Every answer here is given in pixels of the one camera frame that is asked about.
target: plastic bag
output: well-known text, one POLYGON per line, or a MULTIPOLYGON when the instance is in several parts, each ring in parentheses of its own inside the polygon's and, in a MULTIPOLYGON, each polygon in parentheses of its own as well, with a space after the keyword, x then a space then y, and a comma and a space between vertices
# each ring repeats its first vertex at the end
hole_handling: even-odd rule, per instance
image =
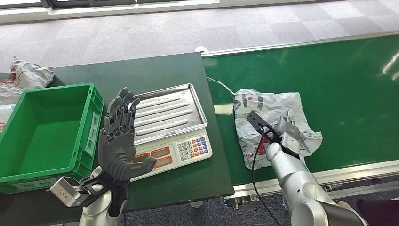
POLYGON ((53 77, 52 67, 40 67, 14 57, 9 78, 0 80, 0 133, 12 112, 8 105, 15 105, 25 90, 46 87, 53 77))
MULTIPOLYGON (((308 151, 301 150, 302 156, 313 154, 321 145, 323 139, 321 132, 314 132, 308 125, 304 112, 302 111, 301 96, 299 93, 260 93, 253 89, 240 89, 234 96, 234 113, 236 131, 244 155, 245 166, 252 169, 252 160, 258 147, 261 135, 256 132, 247 121, 247 115, 256 111, 266 122, 274 125, 280 116, 290 116, 299 128, 308 151)), ((258 151, 254 169, 270 166, 266 159, 265 148, 267 140, 263 140, 258 151)))

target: robot finger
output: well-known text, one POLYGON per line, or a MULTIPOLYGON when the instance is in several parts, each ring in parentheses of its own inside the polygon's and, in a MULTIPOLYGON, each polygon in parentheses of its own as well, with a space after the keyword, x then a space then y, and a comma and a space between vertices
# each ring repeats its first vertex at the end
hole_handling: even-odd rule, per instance
POLYGON ((125 111, 125 107, 120 106, 118 112, 115 116, 115 135, 119 136, 122 131, 122 119, 123 119, 123 112, 125 111))
POLYGON ((120 107, 122 105, 122 98, 120 96, 116 97, 113 99, 110 104, 108 105, 108 110, 107 110, 107 115, 106 118, 108 117, 109 122, 105 121, 104 123, 109 123, 109 126, 107 124, 104 124, 106 127, 105 131, 108 134, 117 134, 117 130, 119 130, 119 125, 117 122, 118 119, 118 112, 120 111, 120 107))
POLYGON ((132 91, 129 91, 126 96, 123 98, 123 105, 126 106, 125 111, 128 111, 128 105, 132 103, 134 100, 134 94, 132 91))
POLYGON ((123 113, 122 125, 121 125, 123 133, 127 133, 130 130, 129 123, 130 123, 131 115, 132 115, 131 111, 127 111, 126 113, 123 113))
POLYGON ((121 175, 121 180, 130 180, 131 178, 135 178, 151 172, 156 162, 157 159, 150 156, 144 159, 143 162, 129 164, 126 168, 125 173, 121 175))
POLYGON ((132 116, 135 117, 136 115, 136 108, 137 105, 140 103, 140 98, 135 99, 129 107, 129 110, 132 111, 132 116))
POLYGON ((121 89, 121 90, 119 91, 119 93, 118 93, 116 96, 117 96, 117 97, 121 97, 122 100, 123 100, 123 98, 125 98, 125 96, 128 94, 128 92, 129 92, 128 88, 127 88, 127 87, 124 87, 123 89, 121 89))
POLYGON ((108 105, 107 115, 109 115, 110 118, 113 119, 114 116, 117 115, 121 105, 122 105, 122 98, 120 96, 117 96, 108 105))

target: digital scale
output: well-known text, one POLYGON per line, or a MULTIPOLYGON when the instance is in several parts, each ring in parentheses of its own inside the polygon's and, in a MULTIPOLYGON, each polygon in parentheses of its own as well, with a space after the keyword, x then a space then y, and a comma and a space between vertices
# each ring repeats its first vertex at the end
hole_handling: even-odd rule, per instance
POLYGON ((205 127, 207 119, 192 84, 137 95, 135 118, 136 155, 157 159, 154 169, 130 181, 188 165, 212 156, 205 127))

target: green plastic bin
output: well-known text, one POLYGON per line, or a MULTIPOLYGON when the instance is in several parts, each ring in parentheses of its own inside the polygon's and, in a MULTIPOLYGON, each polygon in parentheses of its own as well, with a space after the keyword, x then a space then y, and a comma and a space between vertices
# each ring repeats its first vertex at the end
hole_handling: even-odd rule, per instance
POLYGON ((89 176, 103 106, 93 83, 25 91, 0 135, 0 192, 89 176))

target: scale keypad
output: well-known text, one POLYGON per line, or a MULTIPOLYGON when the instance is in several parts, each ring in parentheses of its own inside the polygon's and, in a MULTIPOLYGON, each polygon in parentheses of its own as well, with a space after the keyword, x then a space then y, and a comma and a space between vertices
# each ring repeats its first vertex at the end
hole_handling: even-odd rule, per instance
POLYGON ((208 153, 205 137, 178 143, 177 148, 179 149, 179 157, 182 161, 208 153))

